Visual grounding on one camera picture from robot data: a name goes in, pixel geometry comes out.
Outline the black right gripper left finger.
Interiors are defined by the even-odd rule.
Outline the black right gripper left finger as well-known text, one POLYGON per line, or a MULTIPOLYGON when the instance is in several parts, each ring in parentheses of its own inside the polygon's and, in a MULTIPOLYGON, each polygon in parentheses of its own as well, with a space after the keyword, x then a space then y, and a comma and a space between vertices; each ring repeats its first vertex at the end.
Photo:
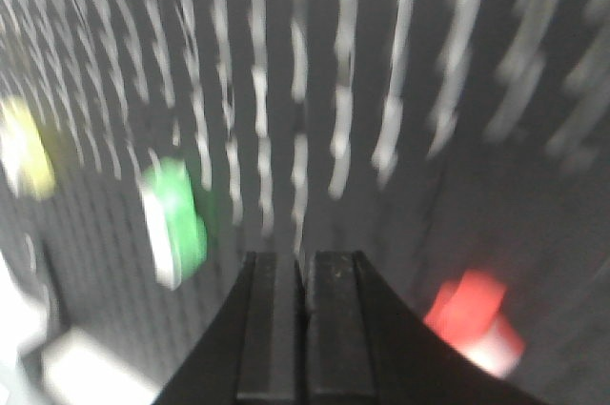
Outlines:
POLYGON ((158 404, 302 404, 303 299, 295 260, 247 253, 213 322, 158 404))

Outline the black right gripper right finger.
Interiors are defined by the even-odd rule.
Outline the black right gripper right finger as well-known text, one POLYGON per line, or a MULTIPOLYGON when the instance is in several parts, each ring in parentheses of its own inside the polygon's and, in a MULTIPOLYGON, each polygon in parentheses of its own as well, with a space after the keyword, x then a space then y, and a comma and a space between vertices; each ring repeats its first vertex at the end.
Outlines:
POLYGON ((311 404, 535 404, 441 341, 362 252, 317 252, 309 268, 311 404))

